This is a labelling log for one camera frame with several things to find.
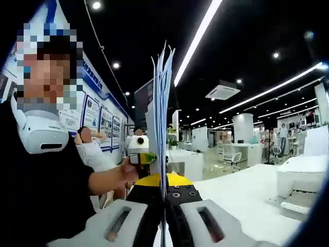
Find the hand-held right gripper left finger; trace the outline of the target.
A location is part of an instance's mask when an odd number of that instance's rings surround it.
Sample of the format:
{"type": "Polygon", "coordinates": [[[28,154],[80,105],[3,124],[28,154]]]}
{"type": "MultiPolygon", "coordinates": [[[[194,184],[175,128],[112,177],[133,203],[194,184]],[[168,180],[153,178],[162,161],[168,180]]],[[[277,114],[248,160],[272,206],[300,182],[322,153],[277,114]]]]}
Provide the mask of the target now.
{"type": "Polygon", "coordinates": [[[163,234],[162,176],[140,179],[126,200],[91,217],[86,224],[86,246],[153,246],[163,234]]]}

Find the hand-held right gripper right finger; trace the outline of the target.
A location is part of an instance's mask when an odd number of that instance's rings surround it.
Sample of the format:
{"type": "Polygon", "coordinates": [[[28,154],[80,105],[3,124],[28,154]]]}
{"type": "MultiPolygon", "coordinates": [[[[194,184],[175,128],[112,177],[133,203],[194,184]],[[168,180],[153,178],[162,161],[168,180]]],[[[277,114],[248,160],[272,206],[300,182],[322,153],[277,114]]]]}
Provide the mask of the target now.
{"type": "Polygon", "coordinates": [[[193,183],[166,174],[166,220],[173,246],[257,246],[241,223],[212,200],[203,200],[193,183]]]}

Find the person's left hand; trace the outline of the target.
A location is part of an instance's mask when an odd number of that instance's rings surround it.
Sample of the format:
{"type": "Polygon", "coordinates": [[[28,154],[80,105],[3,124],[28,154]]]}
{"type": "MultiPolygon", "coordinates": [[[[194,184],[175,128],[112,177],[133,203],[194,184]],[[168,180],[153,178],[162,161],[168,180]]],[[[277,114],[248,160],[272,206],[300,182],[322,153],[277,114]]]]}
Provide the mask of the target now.
{"type": "Polygon", "coordinates": [[[139,175],[135,166],[130,163],[130,159],[125,157],[120,165],[122,180],[126,183],[135,183],[139,175]]]}

